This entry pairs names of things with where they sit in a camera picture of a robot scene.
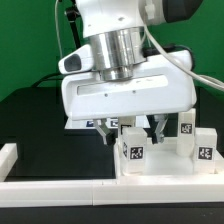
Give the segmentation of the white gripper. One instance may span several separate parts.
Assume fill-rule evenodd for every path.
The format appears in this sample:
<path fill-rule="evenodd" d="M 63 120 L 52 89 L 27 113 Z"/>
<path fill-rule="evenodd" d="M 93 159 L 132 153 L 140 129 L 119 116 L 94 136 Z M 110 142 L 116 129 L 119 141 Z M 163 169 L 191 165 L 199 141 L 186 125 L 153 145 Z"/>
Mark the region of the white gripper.
<path fill-rule="evenodd" d="M 158 144 L 164 141 L 167 114 L 187 111 L 196 103 L 192 78 L 161 55 L 136 65 L 130 79 L 102 81 L 97 73 L 87 72 L 65 77 L 61 90 L 66 115 L 93 120 L 107 146 L 115 144 L 115 133 L 104 118 L 154 115 L 152 143 Z"/>

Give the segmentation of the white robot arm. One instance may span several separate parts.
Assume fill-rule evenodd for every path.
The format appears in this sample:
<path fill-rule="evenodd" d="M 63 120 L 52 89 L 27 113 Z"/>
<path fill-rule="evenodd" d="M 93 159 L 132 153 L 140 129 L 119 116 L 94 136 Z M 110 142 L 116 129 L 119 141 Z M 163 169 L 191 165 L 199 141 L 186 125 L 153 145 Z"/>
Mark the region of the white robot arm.
<path fill-rule="evenodd" d="M 89 43 L 61 59 L 65 113 L 91 120 L 106 145 L 115 143 L 108 118 L 152 116 L 153 141 L 162 140 L 167 116 L 196 103 L 193 80 L 174 66 L 192 66 L 187 51 L 171 60 L 143 51 L 146 25 L 187 20 L 203 0 L 76 0 Z"/>

